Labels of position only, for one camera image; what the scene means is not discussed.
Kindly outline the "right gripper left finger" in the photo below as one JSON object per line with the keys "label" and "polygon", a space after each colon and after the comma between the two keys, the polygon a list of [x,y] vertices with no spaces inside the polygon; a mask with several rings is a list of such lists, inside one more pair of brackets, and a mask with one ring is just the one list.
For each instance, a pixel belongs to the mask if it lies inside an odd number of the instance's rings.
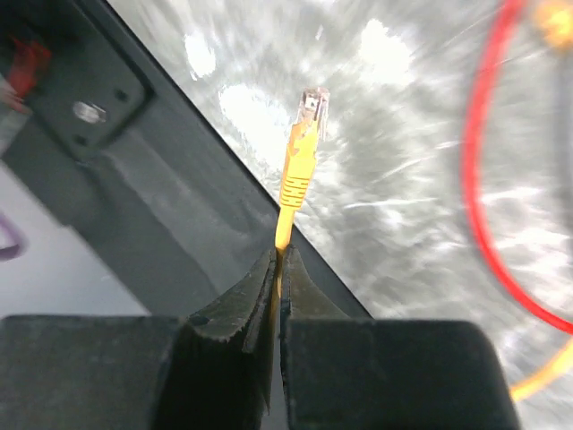
{"label": "right gripper left finger", "polygon": [[257,429],[270,402],[277,255],[186,317],[1,322],[4,429]]}

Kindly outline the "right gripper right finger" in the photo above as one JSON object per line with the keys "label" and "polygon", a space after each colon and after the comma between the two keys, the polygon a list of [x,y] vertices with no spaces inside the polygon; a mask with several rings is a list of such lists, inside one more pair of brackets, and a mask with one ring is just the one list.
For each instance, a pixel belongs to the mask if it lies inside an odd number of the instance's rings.
{"label": "right gripper right finger", "polygon": [[281,371],[292,429],[518,429],[496,351],[475,324],[353,318],[282,260]]}

